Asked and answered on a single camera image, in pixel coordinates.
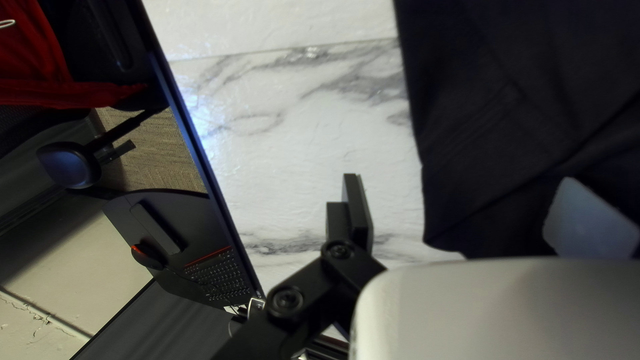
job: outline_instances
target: red fabric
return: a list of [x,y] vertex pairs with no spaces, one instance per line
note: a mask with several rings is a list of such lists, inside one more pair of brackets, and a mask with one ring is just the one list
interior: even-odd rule
[[0,104],[56,109],[101,108],[145,88],[144,84],[76,83],[37,0],[1,0]]

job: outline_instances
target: black mounting arm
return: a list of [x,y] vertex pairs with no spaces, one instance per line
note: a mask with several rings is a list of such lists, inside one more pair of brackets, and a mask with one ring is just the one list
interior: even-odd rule
[[329,325],[348,339],[362,288],[386,268],[371,257],[373,226],[360,176],[344,174],[342,202],[326,205],[321,255],[275,286],[262,309],[212,360],[290,360]]

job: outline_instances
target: red stripe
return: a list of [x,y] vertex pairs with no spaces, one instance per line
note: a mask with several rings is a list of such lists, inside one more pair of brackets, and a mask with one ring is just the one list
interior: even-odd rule
[[194,261],[192,261],[192,262],[188,263],[187,265],[184,265],[184,267],[185,267],[185,268],[188,268],[189,266],[191,266],[191,265],[193,265],[193,264],[195,264],[195,263],[199,263],[199,262],[201,262],[201,261],[202,261],[202,260],[204,260],[204,259],[210,258],[211,256],[218,255],[219,253],[221,253],[221,252],[225,252],[225,251],[227,251],[228,249],[231,249],[231,245],[229,245],[229,246],[227,246],[227,247],[223,247],[223,248],[222,248],[222,249],[220,249],[220,250],[216,250],[216,251],[214,251],[214,252],[210,253],[209,255],[205,255],[205,256],[201,257],[200,259],[196,259],[196,260],[194,260]]

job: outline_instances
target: black screw head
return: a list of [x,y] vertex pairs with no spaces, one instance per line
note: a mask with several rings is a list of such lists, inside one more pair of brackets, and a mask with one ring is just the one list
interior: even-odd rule
[[291,311],[302,305],[302,294],[295,289],[283,289],[273,295],[272,305],[281,311]]
[[337,244],[329,249],[329,254],[336,259],[347,259],[351,256],[351,249],[346,245]]

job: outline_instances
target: marble surface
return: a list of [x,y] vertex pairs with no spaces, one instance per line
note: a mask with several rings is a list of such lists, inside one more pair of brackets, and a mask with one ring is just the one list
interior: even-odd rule
[[374,255],[397,266],[461,259],[421,242],[420,163],[397,41],[171,62],[265,291],[318,256],[326,201],[361,174]]
[[391,0],[143,0],[170,61],[396,37]]

